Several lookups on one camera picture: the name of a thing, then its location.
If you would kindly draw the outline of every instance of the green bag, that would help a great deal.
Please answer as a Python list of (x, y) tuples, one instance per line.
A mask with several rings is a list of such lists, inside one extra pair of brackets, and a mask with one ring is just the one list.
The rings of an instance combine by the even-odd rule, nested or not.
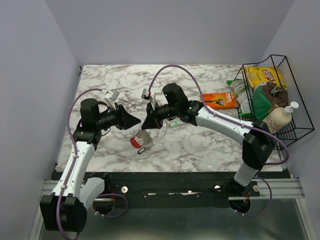
[(262, 82), (253, 92), (252, 105), (255, 117), (263, 120), (275, 107), (289, 105), (288, 92), (271, 81)]

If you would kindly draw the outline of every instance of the orange razor package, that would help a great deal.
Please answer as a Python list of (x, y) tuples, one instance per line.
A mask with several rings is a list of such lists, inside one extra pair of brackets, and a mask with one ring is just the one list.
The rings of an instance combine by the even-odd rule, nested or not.
[(203, 94), (205, 103), (213, 109), (234, 109), (238, 107), (236, 95), (233, 92), (217, 92)]

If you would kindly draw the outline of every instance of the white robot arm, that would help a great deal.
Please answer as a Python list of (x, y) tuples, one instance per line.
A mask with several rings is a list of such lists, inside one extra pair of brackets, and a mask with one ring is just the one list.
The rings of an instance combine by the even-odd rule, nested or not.
[[(213, 109), (211, 111), (214, 114), (211, 114), (202, 102), (189, 101), (182, 88), (176, 83), (164, 86), (162, 91), (168, 102), (162, 106), (159, 106), (155, 99), (147, 94), (146, 89), (143, 91), (142, 98), (149, 100), (149, 103), (146, 107), (147, 117), (142, 124), (142, 129), (160, 129), (164, 119), (178, 117), (185, 123), (212, 129), (237, 141), (242, 145), (243, 163), (235, 174), (234, 181), (245, 188), (257, 172), (263, 168), (274, 149), (274, 143), (269, 136), (243, 126), (255, 127), (269, 132), (267, 125), (263, 121), (257, 121), (253, 124), (250, 121), (239, 120), (218, 113)], [(239, 125), (224, 120), (216, 116), (215, 113), (237, 122)]]
[[(102, 137), (101, 130), (107, 130), (111, 126), (126, 130), (141, 123), (140, 119), (127, 113), (123, 105), (114, 103), (118, 95), (115, 90), (106, 93), (106, 104), (110, 110), (101, 113), (96, 99), (87, 98), (81, 102), (81, 120), (72, 136), (77, 152), (72, 147), (58, 184), (51, 195), (44, 195), (40, 200), (43, 222), (47, 230), (59, 230), (57, 208), (64, 231), (79, 233), (84, 229), (88, 208), (96, 197), (105, 191), (105, 180), (101, 178), (89, 178), (82, 186), (89, 161)], [(60, 194), (62, 194), (61, 205), (57, 206)]]

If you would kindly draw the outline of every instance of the screw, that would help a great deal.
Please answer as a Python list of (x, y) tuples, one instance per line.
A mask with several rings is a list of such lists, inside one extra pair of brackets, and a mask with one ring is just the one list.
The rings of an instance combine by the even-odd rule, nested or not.
[(260, 187), (258, 185), (254, 185), (253, 186), (253, 191), (255, 191), (256, 193), (260, 191)]
[(127, 186), (123, 186), (123, 187), (121, 188), (121, 192), (122, 192), (123, 194), (126, 194), (126, 193), (128, 192)]

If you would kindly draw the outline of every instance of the green object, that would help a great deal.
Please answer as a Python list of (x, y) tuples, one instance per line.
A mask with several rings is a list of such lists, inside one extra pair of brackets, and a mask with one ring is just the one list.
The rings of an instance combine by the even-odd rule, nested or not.
[(263, 93), (262, 87), (263, 85), (258, 85), (252, 95), (255, 117), (260, 120), (265, 119), (265, 117), (269, 115), (269, 110), (273, 107)]
[(240, 115), (242, 118), (248, 118), (248, 117), (252, 117), (253, 114), (251, 112), (249, 113), (243, 113), (242, 110), (240, 111)]
[(170, 128), (174, 128), (177, 125), (178, 125), (178, 122), (177, 121), (173, 121), (173, 122), (170, 123)]

